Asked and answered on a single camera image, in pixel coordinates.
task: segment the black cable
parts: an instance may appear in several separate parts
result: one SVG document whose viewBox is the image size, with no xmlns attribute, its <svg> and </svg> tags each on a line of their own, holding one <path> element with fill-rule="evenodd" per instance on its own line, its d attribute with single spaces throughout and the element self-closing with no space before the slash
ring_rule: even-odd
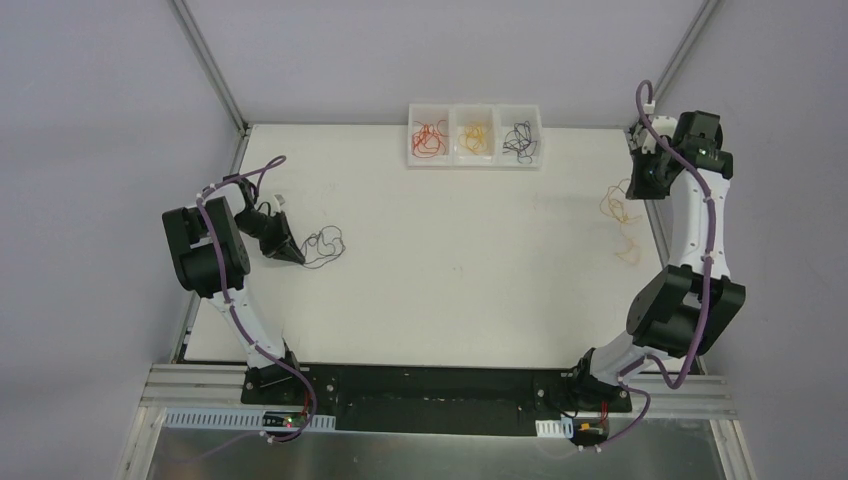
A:
<svg viewBox="0 0 848 480">
<path fill-rule="evenodd" d="M 512 126 L 512 130 L 504 138 L 503 153 L 515 152 L 515 159 L 518 163 L 533 163 L 532 157 L 536 154 L 538 143 L 538 140 L 533 140 L 533 132 L 530 128 L 529 120 L 515 123 Z"/>
<path fill-rule="evenodd" d="M 327 225 L 318 230 L 318 232 L 306 237 L 306 240 L 300 246 L 300 251 L 303 256 L 309 258 L 309 250 L 314 249 L 317 253 L 315 258 L 307 260 L 303 264 L 304 268 L 310 270 L 318 270 L 324 265 L 337 260 L 345 252 L 344 241 L 342 240 L 342 229 L 335 225 Z"/>
<path fill-rule="evenodd" d="M 258 210 L 259 212 L 262 212 L 262 205 L 268 205 L 268 216 L 270 217 L 271 216 L 271 204 L 268 203 L 268 202 L 262 202 L 262 203 L 259 204 L 258 207 L 256 207 L 256 210 Z"/>
</svg>

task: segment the yellow string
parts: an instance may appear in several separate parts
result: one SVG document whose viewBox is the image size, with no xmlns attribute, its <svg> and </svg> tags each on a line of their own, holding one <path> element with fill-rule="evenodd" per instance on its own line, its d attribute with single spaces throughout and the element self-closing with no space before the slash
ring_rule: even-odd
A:
<svg viewBox="0 0 848 480">
<path fill-rule="evenodd" d="M 488 153 L 489 143 L 486 141 L 486 134 L 489 133 L 489 128 L 483 128 L 479 123 L 472 123 L 465 126 L 465 133 L 460 134 L 459 144 L 467 148 L 474 155 L 482 155 Z"/>
<path fill-rule="evenodd" d="M 636 245 L 633 237 L 625 233 L 624 227 L 637 223 L 642 218 L 642 215 L 631 217 L 624 208 L 624 202 L 618 198 L 613 198 L 613 194 L 615 193 L 626 195 L 624 189 L 621 188 L 621 184 L 627 181 L 629 181 L 629 179 L 625 178 L 618 182 L 618 185 L 610 185 L 607 188 L 607 194 L 604 195 L 600 205 L 598 205 L 598 209 L 600 209 L 602 214 L 618 222 L 618 231 L 627 242 L 627 250 L 623 252 L 616 252 L 615 256 L 631 265 L 636 265 L 639 263 L 639 260 L 641 260 L 642 248 L 639 245 Z"/>
</svg>

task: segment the rubber band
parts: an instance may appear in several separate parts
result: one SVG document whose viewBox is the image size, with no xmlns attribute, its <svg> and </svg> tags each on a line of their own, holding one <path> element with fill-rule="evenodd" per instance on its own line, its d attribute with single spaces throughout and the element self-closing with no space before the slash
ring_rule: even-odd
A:
<svg viewBox="0 0 848 480">
<path fill-rule="evenodd" d="M 538 140 L 533 140 L 529 120 L 515 123 L 512 125 L 512 131 L 504 137 L 503 153 L 515 152 L 515 159 L 518 163 L 530 164 L 533 163 L 533 155 L 536 154 L 538 143 Z"/>
<path fill-rule="evenodd" d="M 627 250 L 624 250 L 623 252 L 616 252 L 615 256 L 631 265 L 637 265 L 642 257 L 642 248 L 636 244 L 633 237 L 624 231 L 624 227 L 639 222 L 639 220 L 642 219 L 642 215 L 631 217 L 624 207 L 624 202 L 612 197 L 612 195 L 617 192 L 620 192 L 622 195 L 626 195 L 624 189 L 621 188 L 621 184 L 627 181 L 630 181 L 630 179 L 625 178 L 618 182 L 617 185 L 610 185 L 607 188 L 607 194 L 604 195 L 604 198 L 598 205 L 598 209 L 605 216 L 618 222 L 618 231 L 627 242 Z"/>
<path fill-rule="evenodd" d="M 474 155 L 483 155 L 488 153 L 489 143 L 486 141 L 486 134 L 491 128 L 485 128 L 482 124 L 472 123 L 466 125 L 465 133 L 460 134 L 459 144 Z"/>
<path fill-rule="evenodd" d="M 442 129 L 439 127 L 442 122 L 445 122 L 445 120 L 439 120 L 435 125 L 415 122 L 421 125 L 421 128 L 412 134 L 413 155 L 418 158 L 433 158 L 448 153 L 448 146 L 442 141 L 442 138 L 447 138 L 448 135 L 442 133 Z"/>
</svg>

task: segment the aluminum frame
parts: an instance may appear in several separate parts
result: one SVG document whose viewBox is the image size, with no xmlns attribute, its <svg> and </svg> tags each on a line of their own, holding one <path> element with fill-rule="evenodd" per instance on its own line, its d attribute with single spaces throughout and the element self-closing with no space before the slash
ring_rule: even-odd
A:
<svg viewBox="0 0 848 480">
<path fill-rule="evenodd" d="M 239 403 L 245 366 L 157 364 L 150 369 L 136 418 L 121 460 L 120 480 L 145 479 L 153 458 L 159 432 L 169 409 L 202 412 L 259 410 L 299 410 L 299 405 L 243 405 Z M 647 418 L 669 420 L 709 420 L 715 436 L 725 477 L 729 480 L 756 479 L 741 434 L 735 406 L 721 376 L 693 375 L 679 390 L 669 390 L 662 377 L 641 374 L 632 386 L 651 394 Z M 614 418 L 633 418 L 644 400 L 634 396 L 633 412 L 610 414 Z M 193 428 L 219 428 L 214 421 L 197 423 Z"/>
<path fill-rule="evenodd" d="M 186 40 L 195 52 L 198 62 L 207 75 L 221 104 L 241 136 L 230 173 L 241 167 L 250 138 L 248 121 L 243 117 L 227 82 L 218 68 L 212 52 L 184 0 L 170 0 L 175 19 L 186 34 Z M 674 54 L 657 81 L 656 97 L 661 99 L 671 88 L 680 69 L 685 65 L 700 35 L 707 27 L 713 13 L 723 0 L 704 0 L 689 25 Z M 660 260 L 668 260 L 668 231 L 656 202 L 646 202 L 648 218 L 654 232 Z M 178 339 L 172 350 L 171 361 L 179 361 L 183 345 L 188 341 L 199 306 L 199 297 L 193 295 L 188 302 Z M 706 368 L 700 363 L 702 371 Z M 146 479 L 153 452 L 159 438 L 168 408 L 224 408 L 231 410 L 281 409 L 285 406 L 242 405 L 239 403 L 244 366 L 227 365 L 153 365 L 145 385 L 132 429 L 121 457 L 116 478 L 120 480 Z M 750 455 L 742 435 L 736 410 L 727 386 L 720 376 L 690 376 L 679 390 L 668 390 L 662 379 L 640 375 L 631 384 L 652 395 L 652 408 L 648 418 L 708 419 L 716 438 L 719 456 L 727 479 L 756 479 Z M 644 401 L 634 397 L 634 412 L 639 412 Z M 614 417 L 633 417 L 636 413 L 612 414 Z"/>
</svg>

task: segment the metal sheet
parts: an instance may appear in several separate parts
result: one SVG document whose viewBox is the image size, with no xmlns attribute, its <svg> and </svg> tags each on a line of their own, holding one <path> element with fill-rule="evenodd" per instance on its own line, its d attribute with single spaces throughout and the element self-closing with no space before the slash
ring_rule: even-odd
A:
<svg viewBox="0 0 848 480">
<path fill-rule="evenodd" d="M 613 420 L 618 429 L 625 421 Z M 578 453 L 565 439 L 314 433 L 269 446 L 248 436 L 189 464 L 239 433 L 163 428 L 151 480 L 254 479 L 723 479 L 708 421 L 649 420 L 621 442 Z"/>
</svg>

